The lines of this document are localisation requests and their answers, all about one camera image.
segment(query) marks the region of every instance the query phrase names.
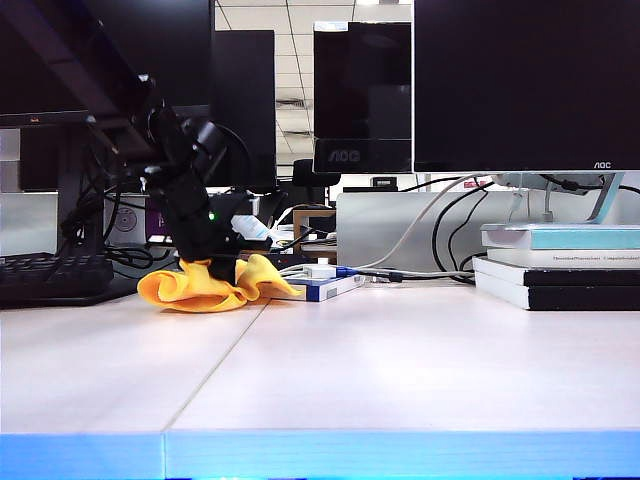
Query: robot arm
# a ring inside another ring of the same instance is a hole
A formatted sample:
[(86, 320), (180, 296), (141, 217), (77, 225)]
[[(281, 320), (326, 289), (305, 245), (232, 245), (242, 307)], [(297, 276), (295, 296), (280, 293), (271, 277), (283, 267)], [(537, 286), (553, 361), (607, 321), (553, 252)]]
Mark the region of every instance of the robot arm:
[(0, 0), (4, 15), (87, 107), (92, 132), (138, 167), (187, 261), (213, 259), (211, 273), (235, 283), (238, 235), (231, 217), (246, 194), (210, 206), (206, 180), (223, 157), (211, 122), (180, 123), (152, 79), (141, 80), (81, 0)]

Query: yellow cloth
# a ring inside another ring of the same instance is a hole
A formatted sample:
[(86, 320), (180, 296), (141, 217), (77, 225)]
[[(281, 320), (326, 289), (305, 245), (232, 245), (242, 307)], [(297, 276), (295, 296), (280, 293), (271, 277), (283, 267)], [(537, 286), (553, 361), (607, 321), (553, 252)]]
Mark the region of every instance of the yellow cloth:
[(274, 291), (299, 295), (278, 270), (262, 255), (249, 261), (236, 260), (236, 285), (212, 278), (207, 267), (211, 260), (185, 262), (183, 272), (158, 270), (138, 282), (138, 293), (147, 302), (183, 312), (224, 312), (244, 306)]

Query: monitor screen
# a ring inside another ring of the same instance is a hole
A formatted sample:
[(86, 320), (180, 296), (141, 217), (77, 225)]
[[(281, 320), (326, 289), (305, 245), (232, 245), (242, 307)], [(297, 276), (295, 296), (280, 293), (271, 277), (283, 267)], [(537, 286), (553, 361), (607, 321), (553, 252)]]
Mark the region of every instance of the monitor screen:
[[(179, 114), (209, 110), (210, 0), (85, 0), (134, 72), (154, 77)], [(0, 125), (82, 121), (82, 105), (0, 16)]]
[(416, 171), (640, 167), (640, 2), (414, 5)]
[(216, 32), (211, 119), (246, 145), (229, 141), (209, 186), (245, 186), (256, 193), (276, 186), (275, 36), (271, 30)]
[(411, 24), (316, 24), (314, 170), (411, 171)]

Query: desk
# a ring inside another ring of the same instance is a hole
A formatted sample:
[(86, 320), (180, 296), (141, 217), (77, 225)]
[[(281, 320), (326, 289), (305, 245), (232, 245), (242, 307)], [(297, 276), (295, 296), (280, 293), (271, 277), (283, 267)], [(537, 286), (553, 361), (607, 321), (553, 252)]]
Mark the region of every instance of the desk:
[(5, 477), (45, 476), (60, 439), (66, 478), (640, 476), (638, 312), (432, 283), (2, 315)]

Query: keyboard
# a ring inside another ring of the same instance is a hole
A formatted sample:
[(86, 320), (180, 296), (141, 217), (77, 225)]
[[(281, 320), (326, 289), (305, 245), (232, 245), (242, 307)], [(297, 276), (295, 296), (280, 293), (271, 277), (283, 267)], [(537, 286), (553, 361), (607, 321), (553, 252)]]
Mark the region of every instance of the keyboard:
[(105, 292), (112, 280), (113, 267), (104, 255), (0, 257), (0, 306), (91, 298)]

